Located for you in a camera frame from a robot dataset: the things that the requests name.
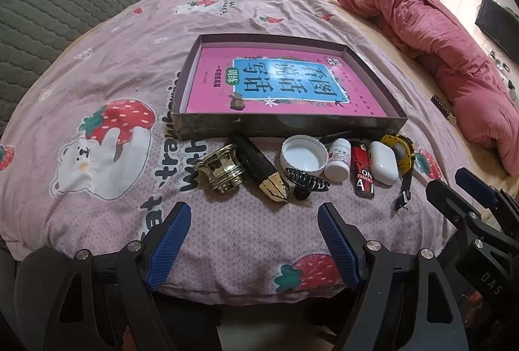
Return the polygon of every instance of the red lighter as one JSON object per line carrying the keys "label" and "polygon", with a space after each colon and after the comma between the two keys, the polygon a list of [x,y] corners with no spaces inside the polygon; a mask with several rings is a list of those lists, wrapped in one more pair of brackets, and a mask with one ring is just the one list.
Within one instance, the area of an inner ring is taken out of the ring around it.
{"label": "red lighter", "polygon": [[353,161],[355,168],[355,194],[365,199],[373,199],[373,197],[375,197],[375,189],[373,187],[373,179],[371,177],[371,168],[369,166],[369,157],[366,146],[359,142],[352,142],[351,160]]}

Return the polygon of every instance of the pink folded blanket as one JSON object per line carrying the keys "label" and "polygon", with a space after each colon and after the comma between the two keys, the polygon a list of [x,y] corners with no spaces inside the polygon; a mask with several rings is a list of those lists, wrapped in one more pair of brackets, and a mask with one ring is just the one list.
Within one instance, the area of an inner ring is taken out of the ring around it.
{"label": "pink folded blanket", "polygon": [[392,43],[429,70],[452,103],[469,142],[497,147],[502,164],[519,175],[519,113],[495,63],[438,0],[337,0],[375,21]]}

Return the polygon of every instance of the bed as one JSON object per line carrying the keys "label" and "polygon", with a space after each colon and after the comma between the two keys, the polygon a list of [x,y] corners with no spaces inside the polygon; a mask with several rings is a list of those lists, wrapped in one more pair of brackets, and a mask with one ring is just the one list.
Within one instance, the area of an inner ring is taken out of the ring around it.
{"label": "bed", "polygon": [[[225,196],[210,190],[193,163],[225,139],[175,141],[168,132],[170,97],[196,36],[230,31],[348,44],[404,108],[409,122],[402,132],[439,176],[454,185],[456,169],[467,166],[517,194],[519,178],[508,176],[492,152],[467,143],[431,104],[433,94],[444,99],[434,79],[336,0],[141,0],[73,42],[7,125],[2,144],[14,157],[0,172],[0,234],[16,259],[43,246],[69,256],[81,248],[119,250],[146,235],[179,200],[191,206],[193,223],[162,292],[208,304],[295,302],[344,288],[317,228],[325,201],[392,250],[440,252],[453,227],[427,203],[425,186],[438,175],[421,167],[413,200],[398,213],[391,202],[399,185],[378,186],[373,201],[357,198],[350,185],[334,185],[283,207],[249,183]],[[142,124],[125,139],[123,127],[87,139],[89,124],[106,119],[108,108],[142,115]],[[254,141],[279,166],[282,139]]]}

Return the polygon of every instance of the black television screen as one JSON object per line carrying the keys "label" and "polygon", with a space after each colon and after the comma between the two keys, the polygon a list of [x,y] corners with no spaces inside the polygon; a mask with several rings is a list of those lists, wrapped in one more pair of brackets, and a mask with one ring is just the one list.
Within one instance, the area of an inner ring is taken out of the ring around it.
{"label": "black television screen", "polygon": [[476,25],[506,55],[519,64],[519,20],[493,0],[483,0]]}

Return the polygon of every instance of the floor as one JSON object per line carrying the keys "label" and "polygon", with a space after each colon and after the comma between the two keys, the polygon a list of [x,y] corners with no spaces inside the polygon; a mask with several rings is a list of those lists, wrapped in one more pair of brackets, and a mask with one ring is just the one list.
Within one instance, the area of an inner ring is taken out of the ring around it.
{"label": "floor", "polygon": [[331,351],[320,339],[326,328],[303,320],[306,304],[268,304],[222,307],[218,328],[223,351]]}

